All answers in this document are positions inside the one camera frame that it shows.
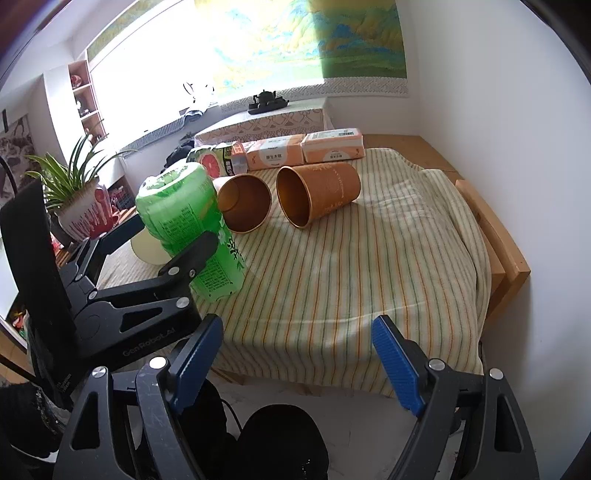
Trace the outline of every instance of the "orange tissue package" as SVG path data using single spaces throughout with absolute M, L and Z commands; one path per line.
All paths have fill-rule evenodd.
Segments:
M 301 134 L 257 140 L 246 152 L 248 170 L 303 165 L 304 156 L 300 147 L 303 139 Z
M 363 135 L 356 128 L 307 134 L 301 143 L 306 163 L 354 160 L 365 155 Z

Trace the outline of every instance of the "landscape painting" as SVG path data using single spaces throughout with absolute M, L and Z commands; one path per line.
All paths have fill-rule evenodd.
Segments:
M 338 77 L 407 77 L 394 0 L 195 0 L 218 97 Z

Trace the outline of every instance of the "striped blanket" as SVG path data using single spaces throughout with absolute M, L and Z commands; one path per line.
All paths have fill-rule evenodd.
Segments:
M 257 230 L 236 235 L 242 289 L 199 312 L 224 322 L 214 367 L 252 376 L 393 395 L 371 344 L 371 320 L 388 314 L 429 357 L 482 373 L 478 340 L 491 272 L 476 221 L 440 170 L 394 150 L 350 162 L 361 178 L 352 204 L 296 229 L 277 202 L 277 170 L 256 172 L 273 205 Z M 156 275 L 129 244 L 105 262 L 99 288 Z

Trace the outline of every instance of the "orange paper cup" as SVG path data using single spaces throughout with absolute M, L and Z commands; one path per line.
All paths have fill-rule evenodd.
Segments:
M 213 179 L 217 206 L 234 233 L 252 232 L 271 211 L 271 191 L 259 177 L 243 173 Z
M 348 163 L 281 167 L 277 174 L 279 204 L 298 228 L 347 205 L 360 192 L 359 174 Z

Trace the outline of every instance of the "green drink bottle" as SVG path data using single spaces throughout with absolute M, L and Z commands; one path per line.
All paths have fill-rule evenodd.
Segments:
M 139 188 L 135 204 L 150 234 L 174 257 L 205 230 L 219 239 L 216 253 L 191 282 L 210 301 L 242 287 L 244 260 L 217 208 L 212 180 L 199 163 L 179 161 Z

